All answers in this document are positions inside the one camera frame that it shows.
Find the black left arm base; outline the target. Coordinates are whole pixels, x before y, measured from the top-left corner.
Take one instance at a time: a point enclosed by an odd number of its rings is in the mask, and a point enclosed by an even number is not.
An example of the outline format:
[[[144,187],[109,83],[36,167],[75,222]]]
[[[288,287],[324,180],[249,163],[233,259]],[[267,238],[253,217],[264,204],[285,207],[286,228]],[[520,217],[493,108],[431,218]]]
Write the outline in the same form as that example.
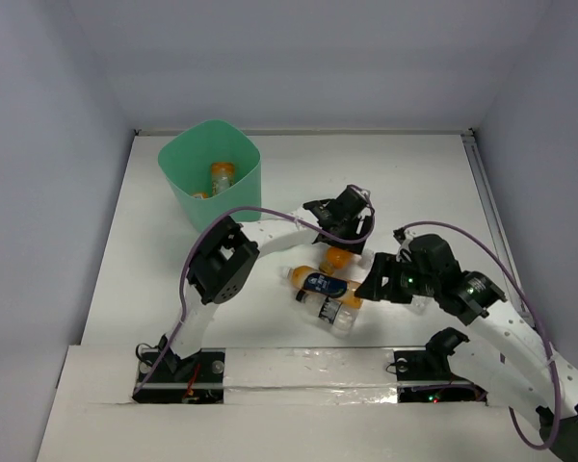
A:
[[[224,395],[224,349],[202,349],[180,360],[169,351],[148,381],[160,348],[138,344],[138,375],[133,400],[141,404],[220,404]]]

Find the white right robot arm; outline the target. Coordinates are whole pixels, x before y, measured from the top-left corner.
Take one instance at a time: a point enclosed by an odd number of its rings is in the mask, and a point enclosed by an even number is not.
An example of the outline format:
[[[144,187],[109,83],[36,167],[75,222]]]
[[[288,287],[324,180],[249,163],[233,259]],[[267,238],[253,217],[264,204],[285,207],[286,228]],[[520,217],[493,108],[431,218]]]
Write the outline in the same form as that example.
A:
[[[435,333],[408,359],[396,358],[396,371],[413,381],[449,374],[470,381],[529,422],[560,460],[578,461],[578,369],[523,320],[490,278],[462,269],[445,240],[401,232],[396,238],[400,253],[376,254],[357,296],[396,304],[429,297],[466,328]]]

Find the round orange juice bottle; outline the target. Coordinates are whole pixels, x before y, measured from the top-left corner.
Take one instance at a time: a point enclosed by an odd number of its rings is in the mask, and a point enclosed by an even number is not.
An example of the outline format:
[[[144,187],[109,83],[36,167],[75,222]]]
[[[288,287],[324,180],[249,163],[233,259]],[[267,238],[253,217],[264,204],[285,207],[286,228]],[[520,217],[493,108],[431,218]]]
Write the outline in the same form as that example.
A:
[[[348,250],[330,246],[319,264],[319,270],[325,274],[333,275],[352,264],[359,265],[361,261],[361,255],[356,255]]]

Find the small orange pulp bottle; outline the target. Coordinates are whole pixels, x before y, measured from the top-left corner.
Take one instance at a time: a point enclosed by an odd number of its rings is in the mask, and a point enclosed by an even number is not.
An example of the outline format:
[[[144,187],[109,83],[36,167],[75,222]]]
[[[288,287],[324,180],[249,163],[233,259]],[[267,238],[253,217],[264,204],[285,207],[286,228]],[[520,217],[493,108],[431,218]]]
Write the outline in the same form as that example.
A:
[[[230,162],[216,162],[210,166],[210,176],[212,195],[219,195],[233,186],[235,166]]]

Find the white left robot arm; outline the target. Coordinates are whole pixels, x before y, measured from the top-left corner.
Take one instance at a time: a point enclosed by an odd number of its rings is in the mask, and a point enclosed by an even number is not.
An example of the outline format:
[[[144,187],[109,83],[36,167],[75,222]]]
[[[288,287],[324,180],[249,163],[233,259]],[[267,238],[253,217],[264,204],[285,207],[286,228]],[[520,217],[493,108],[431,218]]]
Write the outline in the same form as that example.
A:
[[[307,201],[290,213],[255,206],[222,213],[188,253],[179,277],[179,315],[159,341],[151,367],[161,367],[174,380],[192,373],[215,312],[244,288],[257,260],[318,243],[360,253],[374,224],[371,194],[356,185],[332,199]]]

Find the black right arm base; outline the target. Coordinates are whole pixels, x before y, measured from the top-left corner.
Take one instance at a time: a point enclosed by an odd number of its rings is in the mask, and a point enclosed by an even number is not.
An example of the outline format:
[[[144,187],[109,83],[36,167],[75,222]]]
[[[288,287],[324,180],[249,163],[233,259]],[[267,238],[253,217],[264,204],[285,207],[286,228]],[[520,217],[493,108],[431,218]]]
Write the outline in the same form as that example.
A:
[[[452,372],[449,358],[469,338],[447,327],[421,349],[395,350],[385,370],[398,380],[401,403],[486,402],[487,392]]]

